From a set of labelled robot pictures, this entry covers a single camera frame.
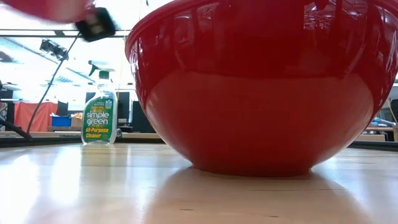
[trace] table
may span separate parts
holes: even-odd
[[[365,131],[384,131],[388,134],[389,139],[393,139],[393,141],[398,142],[398,127],[395,126],[393,128],[380,128],[380,127],[367,127]]]
[[[201,172],[164,144],[0,151],[0,223],[395,224],[398,154],[345,149],[287,179]]]

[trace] black baseboard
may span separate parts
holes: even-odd
[[[81,143],[80,137],[55,137],[55,138],[0,138],[0,148],[26,147],[26,146],[48,146],[59,144]],[[139,138],[117,138],[116,143],[139,143],[139,144],[164,144],[161,139],[139,139]],[[398,152],[398,142],[375,142],[355,141],[349,147],[357,149],[372,149],[380,151]]]
[[[117,138],[116,143],[138,143],[138,144],[164,144],[161,139],[139,139],[139,138]],[[48,146],[59,144],[81,143],[80,137],[55,137],[55,138],[0,138],[0,148],[26,147],[26,146]]]
[[[356,149],[398,152],[398,142],[355,141],[349,147]]]

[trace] product label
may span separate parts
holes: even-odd
[[[113,128],[113,99],[93,100],[83,114],[82,135],[85,142],[109,141]]]

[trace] large red bowl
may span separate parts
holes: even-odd
[[[396,2],[179,0],[133,28],[126,55],[150,123],[196,168],[296,175],[381,109]]]

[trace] red cloth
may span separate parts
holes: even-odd
[[[30,118],[35,111],[37,103],[17,103],[15,104],[14,124],[21,127],[22,130],[27,131]],[[58,105],[56,103],[45,102],[42,103],[37,110],[36,117],[33,120],[31,132],[47,132],[47,127],[51,126],[51,113],[56,113]]]

